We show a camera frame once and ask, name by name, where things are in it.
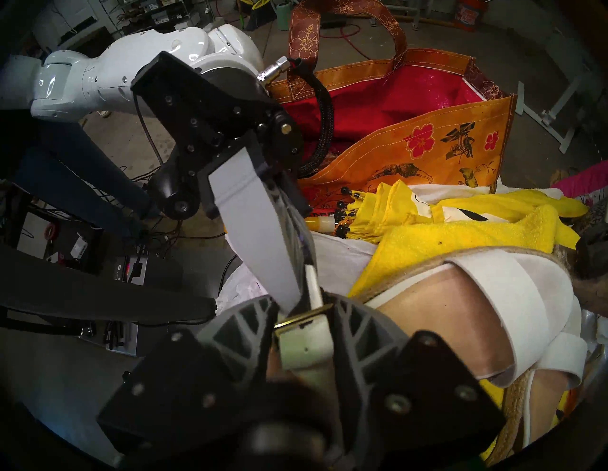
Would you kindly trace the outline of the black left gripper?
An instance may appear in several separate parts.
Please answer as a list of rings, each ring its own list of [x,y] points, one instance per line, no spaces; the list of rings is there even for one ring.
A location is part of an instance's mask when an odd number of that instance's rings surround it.
[[[290,314],[306,266],[317,267],[305,222],[312,209],[295,181],[304,148],[298,124],[251,72],[197,72],[164,51],[131,90],[175,141],[148,184],[154,203],[175,221],[200,207],[210,219],[220,215],[237,255]]]

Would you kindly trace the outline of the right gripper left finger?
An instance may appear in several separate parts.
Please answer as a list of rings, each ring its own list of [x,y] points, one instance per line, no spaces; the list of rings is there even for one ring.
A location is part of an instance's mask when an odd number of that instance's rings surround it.
[[[232,306],[197,333],[197,341],[219,357],[230,381],[265,381],[278,305],[257,297]]]

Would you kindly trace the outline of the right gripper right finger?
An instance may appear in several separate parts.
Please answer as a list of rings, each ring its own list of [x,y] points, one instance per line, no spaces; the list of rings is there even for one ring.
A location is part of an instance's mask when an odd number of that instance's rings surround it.
[[[353,298],[332,295],[334,372],[342,430],[356,430],[368,396],[409,336],[388,316]]]

